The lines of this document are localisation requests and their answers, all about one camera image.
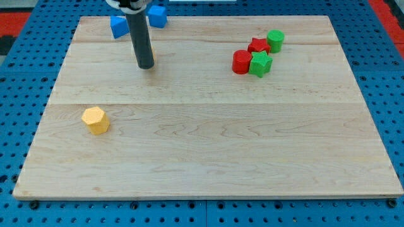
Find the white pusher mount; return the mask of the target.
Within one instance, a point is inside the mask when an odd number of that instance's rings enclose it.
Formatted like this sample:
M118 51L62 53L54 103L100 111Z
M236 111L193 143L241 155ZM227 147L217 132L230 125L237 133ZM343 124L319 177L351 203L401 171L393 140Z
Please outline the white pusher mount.
M135 15L146 9L148 0L105 0L114 9L120 9L124 14Z

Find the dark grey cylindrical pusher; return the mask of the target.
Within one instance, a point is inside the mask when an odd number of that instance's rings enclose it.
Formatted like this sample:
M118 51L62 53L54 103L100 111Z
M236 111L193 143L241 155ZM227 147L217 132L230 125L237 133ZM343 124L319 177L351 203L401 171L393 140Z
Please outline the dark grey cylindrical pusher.
M155 61L145 12L140 11L137 14L126 14L126 21L138 67L141 69L151 69Z

